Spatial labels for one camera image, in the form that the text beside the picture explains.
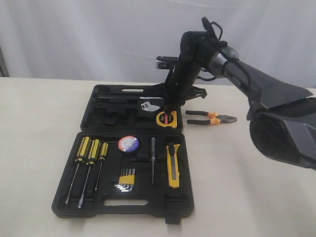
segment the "white table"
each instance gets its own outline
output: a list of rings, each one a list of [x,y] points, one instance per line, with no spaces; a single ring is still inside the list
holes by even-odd
[[[238,118],[220,126],[185,124],[195,211],[182,225],[142,215],[56,217],[51,203],[92,88],[99,83],[106,84],[0,79],[1,237],[316,236],[316,172],[256,150],[245,120],[247,99],[233,86],[204,86],[207,98],[182,108]]]

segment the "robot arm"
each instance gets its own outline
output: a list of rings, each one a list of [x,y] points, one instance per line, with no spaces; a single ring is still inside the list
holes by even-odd
[[[250,136],[266,157],[316,169],[316,99],[301,87],[281,82],[239,60],[238,53],[220,41],[222,29],[202,18],[204,32],[186,32],[180,56],[163,85],[165,111],[182,106],[201,69],[228,78],[248,97]],[[221,30],[219,38],[213,29]]]

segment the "yellow tape measure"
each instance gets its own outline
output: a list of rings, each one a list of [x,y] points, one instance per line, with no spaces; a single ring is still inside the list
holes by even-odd
[[[162,127],[177,127],[177,112],[172,111],[170,114],[165,113],[164,111],[160,112],[157,115],[156,122]]]

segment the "white curtain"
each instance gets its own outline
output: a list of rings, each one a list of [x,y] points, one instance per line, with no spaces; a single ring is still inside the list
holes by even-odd
[[[12,77],[162,82],[156,56],[203,16],[245,63],[316,86],[315,0],[0,0],[0,46]]]

